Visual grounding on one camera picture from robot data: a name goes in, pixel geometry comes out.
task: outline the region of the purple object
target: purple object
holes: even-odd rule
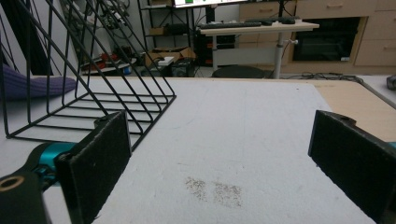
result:
[[[9,66],[3,64],[5,97],[1,95],[0,98],[6,100],[24,100],[27,97],[27,78],[26,76],[16,72]],[[73,78],[67,77],[50,77],[49,78],[49,96],[56,96],[64,92],[72,91],[76,88],[76,81]],[[36,98],[47,96],[47,78],[36,77],[30,79],[30,97]]]

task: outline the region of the computer screen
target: computer screen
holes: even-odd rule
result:
[[[248,2],[249,0],[173,0],[173,7],[209,7]]]

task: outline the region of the black chair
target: black chair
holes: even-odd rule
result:
[[[264,71],[260,68],[232,65],[222,67],[213,72],[212,77],[228,77],[228,78],[268,78],[272,75],[272,71]]]

